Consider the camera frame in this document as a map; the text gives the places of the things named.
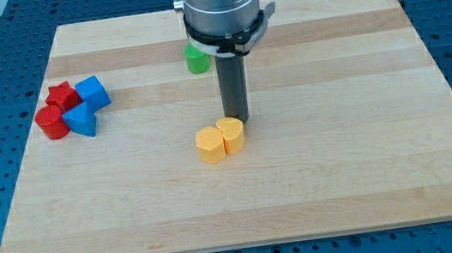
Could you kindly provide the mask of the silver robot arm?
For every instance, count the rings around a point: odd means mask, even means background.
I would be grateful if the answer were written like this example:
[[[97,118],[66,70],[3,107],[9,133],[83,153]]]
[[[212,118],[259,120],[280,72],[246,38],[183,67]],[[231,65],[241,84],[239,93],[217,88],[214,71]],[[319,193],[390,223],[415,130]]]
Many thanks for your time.
[[[260,0],[182,0],[190,44],[214,57],[224,116],[249,119],[244,58],[263,38],[276,3]]]

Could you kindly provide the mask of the black clamp ring mount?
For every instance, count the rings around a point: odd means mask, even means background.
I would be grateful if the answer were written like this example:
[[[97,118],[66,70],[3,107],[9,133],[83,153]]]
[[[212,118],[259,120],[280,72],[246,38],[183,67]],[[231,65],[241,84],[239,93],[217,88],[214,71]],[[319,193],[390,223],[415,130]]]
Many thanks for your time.
[[[263,38],[268,29],[268,20],[275,12],[275,2],[269,2],[258,11],[256,19],[241,32],[230,35],[208,35],[194,29],[184,15],[185,31],[189,43],[198,51],[216,57],[247,56]]]

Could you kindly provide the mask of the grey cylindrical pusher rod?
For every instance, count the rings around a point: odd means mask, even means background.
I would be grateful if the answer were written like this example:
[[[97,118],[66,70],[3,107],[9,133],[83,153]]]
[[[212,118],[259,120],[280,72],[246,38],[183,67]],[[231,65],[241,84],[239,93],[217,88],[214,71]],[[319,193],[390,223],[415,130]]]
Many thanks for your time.
[[[235,117],[246,123],[249,119],[249,104],[244,59],[239,56],[216,57],[215,64],[225,117]]]

